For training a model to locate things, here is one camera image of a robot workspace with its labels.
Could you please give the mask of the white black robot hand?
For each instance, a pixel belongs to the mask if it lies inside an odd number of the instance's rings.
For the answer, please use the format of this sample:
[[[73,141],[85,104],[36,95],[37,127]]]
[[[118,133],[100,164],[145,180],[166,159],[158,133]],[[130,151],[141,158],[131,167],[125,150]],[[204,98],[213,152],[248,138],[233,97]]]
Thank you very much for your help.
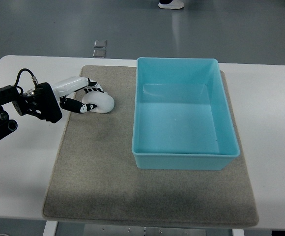
[[[71,77],[54,85],[38,83],[34,76],[32,81],[34,89],[20,94],[14,101],[14,108],[21,116],[31,115],[51,123],[62,118],[61,109],[83,114],[97,108],[95,104],[82,103],[68,98],[68,95],[81,89],[84,89],[85,93],[104,92],[97,81],[86,77]]]

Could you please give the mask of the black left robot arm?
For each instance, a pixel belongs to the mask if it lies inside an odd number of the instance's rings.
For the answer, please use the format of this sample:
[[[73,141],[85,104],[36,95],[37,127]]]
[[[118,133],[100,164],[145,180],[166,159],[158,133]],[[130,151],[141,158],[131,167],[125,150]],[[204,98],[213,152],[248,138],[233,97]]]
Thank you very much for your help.
[[[62,118],[62,109],[85,113],[98,107],[95,103],[82,103],[68,98],[71,93],[84,90],[86,93],[103,89],[97,81],[87,77],[71,77],[51,86],[49,83],[38,83],[32,77],[34,89],[24,92],[18,85],[0,88],[0,140],[18,128],[15,120],[10,119],[3,106],[12,103],[20,116],[30,115],[40,120],[56,123]]]

